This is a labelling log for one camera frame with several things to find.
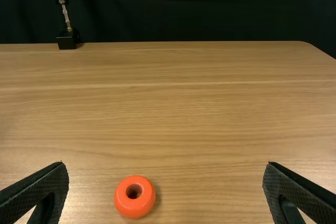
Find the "orange toy wheel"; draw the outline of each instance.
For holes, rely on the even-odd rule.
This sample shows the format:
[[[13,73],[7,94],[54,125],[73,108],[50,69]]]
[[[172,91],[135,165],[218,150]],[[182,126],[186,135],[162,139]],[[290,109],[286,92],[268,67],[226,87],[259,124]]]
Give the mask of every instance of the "orange toy wheel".
[[[152,183],[142,176],[123,179],[114,193],[114,205],[125,217],[138,219],[152,209],[155,203],[155,189]]]

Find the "black backdrop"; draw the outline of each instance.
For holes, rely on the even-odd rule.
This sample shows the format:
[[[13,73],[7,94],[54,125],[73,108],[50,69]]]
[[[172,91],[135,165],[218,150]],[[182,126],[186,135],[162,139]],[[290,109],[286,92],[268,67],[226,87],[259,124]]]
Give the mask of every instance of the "black backdrop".
[[[0,0],[0,43],[55,42],[54,0]],[[70,0],[82,40],[303,40],[336,57],[336,0]]]

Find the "wooden table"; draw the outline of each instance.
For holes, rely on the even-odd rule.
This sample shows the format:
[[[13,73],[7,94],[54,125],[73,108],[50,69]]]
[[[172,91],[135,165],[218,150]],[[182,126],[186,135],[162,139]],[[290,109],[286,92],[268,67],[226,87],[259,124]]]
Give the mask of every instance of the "wooden table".
[[[277,161],[336,192],[336,61],[304,42],[0,45],[0,188],[62,160],[60,223],[272,223]],[[158,201],[113,205],[140,174]]]

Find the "black clamp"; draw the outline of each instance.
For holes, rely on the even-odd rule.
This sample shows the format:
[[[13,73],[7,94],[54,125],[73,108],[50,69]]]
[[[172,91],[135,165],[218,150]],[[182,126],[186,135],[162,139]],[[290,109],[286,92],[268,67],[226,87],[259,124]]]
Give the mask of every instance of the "black clamp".
[[[67,29],[63,30],[58,37],[56,37],[58,48],[60,50],[64,49],[76,49],[77,44],[80,43],[79,31],[71,26],[70,18],[68,15],[68,10],[66,5],[69,4],[69,0],[55,0],[56,4],[62,7],[62,12],[64,15],[65,23]]]

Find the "table surface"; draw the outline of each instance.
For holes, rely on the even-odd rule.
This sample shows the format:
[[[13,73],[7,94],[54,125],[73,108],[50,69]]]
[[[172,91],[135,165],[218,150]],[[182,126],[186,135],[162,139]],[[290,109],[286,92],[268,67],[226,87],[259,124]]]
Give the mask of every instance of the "table surface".
[[[305,42],[0,45],[0,188],[63,161],[60,223],[273,223],[268,161],[336,192],[336,61]],[[139,174],[153,211],[119,216]]]

